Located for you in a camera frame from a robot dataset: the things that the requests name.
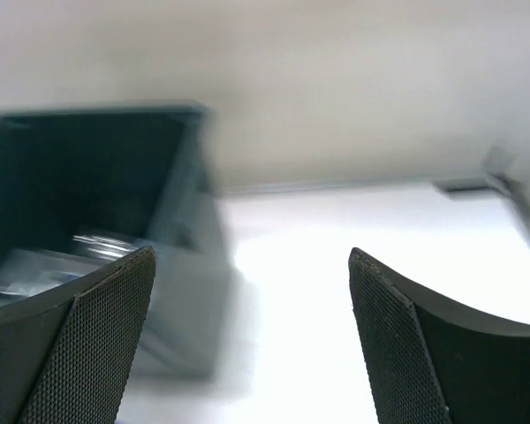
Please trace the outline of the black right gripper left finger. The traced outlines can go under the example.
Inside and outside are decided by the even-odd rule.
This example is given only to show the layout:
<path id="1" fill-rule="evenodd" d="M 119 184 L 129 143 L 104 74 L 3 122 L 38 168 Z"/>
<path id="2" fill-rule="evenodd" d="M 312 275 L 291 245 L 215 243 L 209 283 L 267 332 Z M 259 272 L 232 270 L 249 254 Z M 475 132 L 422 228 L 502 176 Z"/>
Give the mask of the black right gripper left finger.
<path id="1" fill-rule="evenodd" d="M 145 246 L 0 306 L 0 423 L 114 423 L 155 281 Z"/>

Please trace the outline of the clear bottle yellowish label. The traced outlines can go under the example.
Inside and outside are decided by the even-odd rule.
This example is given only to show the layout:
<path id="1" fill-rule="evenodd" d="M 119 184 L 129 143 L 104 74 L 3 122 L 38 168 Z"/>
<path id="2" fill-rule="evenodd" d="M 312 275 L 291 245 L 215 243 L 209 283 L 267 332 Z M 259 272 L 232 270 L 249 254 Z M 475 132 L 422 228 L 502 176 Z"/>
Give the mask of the clear bottle yellowish label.
<path id="1" fill-rule="evenodd" d="M 13 249 L 0 263 L 0 307 L 67 284 L 136 250 L 158 245 L 144 238 L 80 234 L 67 253 L 45 249 Z"/>

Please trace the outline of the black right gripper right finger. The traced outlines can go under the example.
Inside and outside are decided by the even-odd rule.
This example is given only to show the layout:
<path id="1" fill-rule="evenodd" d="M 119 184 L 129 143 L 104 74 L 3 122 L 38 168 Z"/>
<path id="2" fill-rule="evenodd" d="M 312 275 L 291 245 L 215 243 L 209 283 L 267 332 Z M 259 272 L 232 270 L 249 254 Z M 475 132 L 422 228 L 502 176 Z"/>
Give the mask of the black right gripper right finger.
<path id="1" fill-rule="evenodd" d="M 415 283 L 364 251 L 352 309 L 381 423 L 530 423 L 530 324 Z"/>

